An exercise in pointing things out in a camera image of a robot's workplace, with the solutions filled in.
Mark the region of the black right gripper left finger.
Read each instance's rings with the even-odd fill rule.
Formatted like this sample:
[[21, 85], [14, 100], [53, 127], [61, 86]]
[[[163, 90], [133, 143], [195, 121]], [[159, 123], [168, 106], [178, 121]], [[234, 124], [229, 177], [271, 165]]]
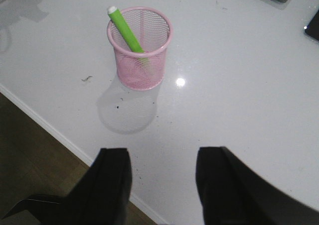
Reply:
[[42, 225], [123, 225], [131, 186], [128, 150], [102, 148], [67, 196], [29, 196], [13, 206], [4, 217], [27, 210]]

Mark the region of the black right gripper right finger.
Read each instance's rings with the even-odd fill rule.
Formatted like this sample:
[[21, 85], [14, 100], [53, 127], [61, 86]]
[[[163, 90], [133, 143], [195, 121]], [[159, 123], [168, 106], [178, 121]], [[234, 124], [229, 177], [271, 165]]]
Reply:
[[257, 175], [226, 147], [201, 147], [196, 186], [206, 225], [317, 225], [318, 211]]

